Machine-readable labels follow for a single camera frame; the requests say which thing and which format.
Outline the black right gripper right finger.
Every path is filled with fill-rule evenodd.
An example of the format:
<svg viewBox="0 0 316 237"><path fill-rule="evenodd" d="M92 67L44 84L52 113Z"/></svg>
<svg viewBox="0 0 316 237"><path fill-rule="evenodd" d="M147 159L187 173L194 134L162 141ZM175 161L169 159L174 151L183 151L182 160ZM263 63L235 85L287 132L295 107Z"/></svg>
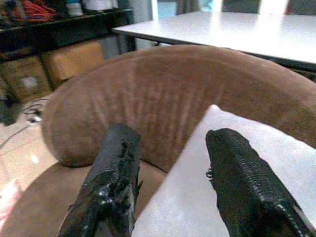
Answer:
<svg viewBox="0 0 316 237"><path fill-rule="evenodd" d="M207 132L206 176L232 237L314 237L316 230L249 141L229 128Z"/></svg>

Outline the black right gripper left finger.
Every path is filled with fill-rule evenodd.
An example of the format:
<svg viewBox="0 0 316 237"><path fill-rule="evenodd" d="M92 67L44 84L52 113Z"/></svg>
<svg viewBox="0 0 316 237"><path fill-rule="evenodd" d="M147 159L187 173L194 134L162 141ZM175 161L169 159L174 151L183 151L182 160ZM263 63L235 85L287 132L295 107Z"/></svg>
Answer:
<svg viewBox="0 0 316 237"><path fill-rule="evenodd" d="M136 216L141 134L112 124L76 201L60 227L60 237L129 237Z"/></svg>

